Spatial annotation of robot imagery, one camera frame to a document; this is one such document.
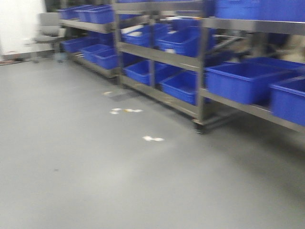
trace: debris on floor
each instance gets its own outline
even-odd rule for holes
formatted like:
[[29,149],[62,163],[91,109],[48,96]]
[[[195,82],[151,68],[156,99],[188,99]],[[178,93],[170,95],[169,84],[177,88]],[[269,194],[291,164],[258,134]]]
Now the debris on floor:
[[119,114],[119,111],[123,110],[124,112],[135,112],[135,113],[139,113],[139,112],[142,112],[143,110],[140,110],[140,109],[136,109],[136,110],[133,110],[133,109],[130,109],[130,108],[127,108],[127,109],[122,109],[122,108],[113,108],[111,109],[112,111],[110,111],[109,113],[110,114],[113,114],[113,115],[117,115]]
[[162,142],[162,141],[164,141],[163,138],[159,138],[159,137],[153,138],[153,137],[150,137],[150,136],[144,136],[144,137],[142,137],[142,138],[143,138],[145,141],[148,141],[148,142],[151,142],[151,141]]
[[112,92],[103,92],[103,95],[110,95]]

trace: epoxy floor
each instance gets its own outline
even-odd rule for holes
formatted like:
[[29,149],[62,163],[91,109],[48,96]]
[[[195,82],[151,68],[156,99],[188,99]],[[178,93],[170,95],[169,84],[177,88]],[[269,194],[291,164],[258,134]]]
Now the epoxy floor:
[[48,59],[0,67],[0,110],[0,229],[305,228],[302,134],[243,114],[198,135],[189,117]]

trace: gray office chair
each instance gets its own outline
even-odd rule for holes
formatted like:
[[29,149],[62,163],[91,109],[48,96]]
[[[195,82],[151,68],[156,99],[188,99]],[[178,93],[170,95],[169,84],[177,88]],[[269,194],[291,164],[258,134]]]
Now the gray office chair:
[[63,40],[66,29],[61,28],[58,13],[41,13],[39,14],[39,32],[33,39],[33,51],[31,53],[34,63],[38,63],[39,44],[54,45],[55,57],[60,56],[60,42]]

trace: shelf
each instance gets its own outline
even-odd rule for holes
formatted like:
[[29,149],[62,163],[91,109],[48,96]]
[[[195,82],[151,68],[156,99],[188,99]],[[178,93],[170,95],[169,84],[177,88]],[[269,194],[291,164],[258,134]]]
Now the shelf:
[[101,33],[110,33],[113,30],[114,23],[108,24],[96,24],[96,23],[89,23],[89,22],[82,22],[79,20],[64,20],[61,19],[61,23],[64,26],[82,29],[82,30],[89,30],[94,32],[101,32]]
[[75,52],[75,53],[67,52],[67,55],[68,55],[69,59],[71,59],[75,62],[78,62],[78,63],[102,74],[106,78],[114,78],[119,75],[119,72],[120,72],[119,68],[114,68],[114,69],[109,69],[109,70],[104,69],[104,68],[98,66],[97,64],[94,64],[94,63],[89,62],[89,61],[85,60],[84,58],[82,58],[80,55],[80,52]]
[[167,11],[166,15],[192,14],[201,15],[203,12],[203,1],[163,1],[163,2],[135,2],[135,3],[115,3],[114,10],[118,14],[142,14],[143,12]]
[[198,72],[200,70],[200,62],[197,58],[182,56],[178,54],[163,52],[156,49],[146,48],[139,45],[120,42],[118,47],[121,52],[127,52],[133,55],[141,56],[146,59],[158,61],[183,69]]
[[218,18],[204,18],[202,20],[202,25],[206,28],[305,35],[305,22],[232,20]]
[[235,101],[232,101],[232,100],[223,98],[221,96],[215,95],[213,93],[210,93],[206,89],[201,89],[200,90],[200,95],[202,97],[210,98],[210,99],[212,99],[214,101],[217,101],[219,103],[228,105],[228,106],[236,108],[238,110],[241,110],[241,111],[247,112],[249,114],[255,115],[257,117],[263,118],[263,119],[268,120],[270,122],[282,125],[282,126],[287,127],[289,129],[292,129],[292,130],[295,130],[295,131],[298,131],[298,132],[301,132],[301,133],[305,133],[305,127],[304,126],[301,126],[301,125],[289,122],[287,120],[275,117],[265,107],[261,107],[261,106],[258,106],[258,105],[240,104],[240,103],[237,103]]
[[[127,28],[134,25],[139,25],[143,23],[148,23],[149,15],[142,15],[139,17],[133,17],[126,20],[120,21],[120,28]],[[82,22],[78,19],[76,20],[61,20],[62,25],[82,30],[89,30],[94,32],[101,32],[101,33],[110,33],[114,30],[114,22],[108,24],[96,24],[96,23],[89,23],[89,22]]]
[[125,75],[121,75],[122,84],[129,86],[139,92],[142,92],[149,97],[152,97],[170,107],[173,107],[191,117],[197,117],[198,108],[194,105],[188,104],[180,99],[172,97],[162,91],[159,91],[153,87],[147,86],[145,84],[139,83]]

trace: storage bin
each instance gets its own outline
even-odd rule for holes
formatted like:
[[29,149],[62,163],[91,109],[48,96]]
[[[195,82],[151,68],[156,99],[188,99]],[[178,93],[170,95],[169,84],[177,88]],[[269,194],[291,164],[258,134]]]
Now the storage bin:
[[[184,30],[168,34],[158,40],[160,49],[180,55],[195,57],[198,55],[200,28],[190,26]],[[208,49],[214,46],[213,30],[210,30]]]
[[[141,59],[139,56],[135,56],[129,53],[123,52],[123,64],[128,66]],[[107,49],[95,54],[97,64],[105,69],[112,69],[118,67],[119,58],[115,49]]]
[[186,29],[188,26],[199,26],[199,20],[194,18],[179,18],[172,20],[173,30],[179,31]]
[[127,20],[129,18],[134,18],[136,17],[136,14],[121,14],[120,15],[120,20]]
[[[160,83],[162,80],[172,76],[173,74],[181,71],[181,68],[155,62],[155,84]],[[126,75],[138,82],[146,85],[150,84],[150,73],[149,73],[149,60],[145,60],[136,64],[133,64],[125,68]]]
[[[125,33],[122,35],[123,40],[130,44],[140,45],[144,47],[150,46],[150,26],[145,25],[144,27]],[[158,39],[165,36],[168,33],[168,25],[166,24],[155,24],[154,25],[154,44],[158,44]]]
[[273,115],[305,126],[305,77],[271,85]]
[[268,57],[256,57],[244,60],[244,62],[265,64],[273,67],[278,67],[286,70],[298,71],[305,66],[303,63],[284,61]]
[[296,73],[257,63],[232,63],[206,68],[207,89],[242,104],[269,99],[269,84],[292,78]]
[[101,52],[103,50],[107,50],[107,49],[110,49],[110,47],[108,45],[96,44],[96,45],[92,45],[92,46],[81,49],[81,52],[84,55],[84,59],[86,59],[92,63],[97,63],[95,54],[98,52]]
[[82,22],[91,22],[89,10],[96,9],[98,6],[91,6],[86,9],[76,10],[78,17],[80,18],[80,21]]
[[61,42],[65,51],[67,52],[78,52],[80,49],[84,47],[88,47],[90,45],[97,44],[99,41],[96,38],[91,37],[81,37],[68,41]]
[[107,24],[114,21],[114,12],[111,5],[99,6],[88,11],[91,23]]
[[175,98],[196,105],[197,73],[185,71],[161,81],[162,90]]
[[100,33],[100,32],[92,32],[88,31],[88,35],[90,37],[97,38],[99,40],[98,43],[106,44],[113,47],[113,33]]
[[90,7],[92,7],[92,5],[73,6],[57,10],[57,12],[60,13],[61,19],[73,19],[78,18],[78,13],[76,12],[76,10],[84,10]]
[[265,21],[305,21],[304,0],[218,0],[217,17]]
[[107,49],[95,54],[97,64],[105,69],[112,69],[118,66],[119,58],[115,49]]
[[225,61],[229,61],[235,56],[233,51],[227,50],[220,53],[209,54],[205,56],[205,67],[220,65]]

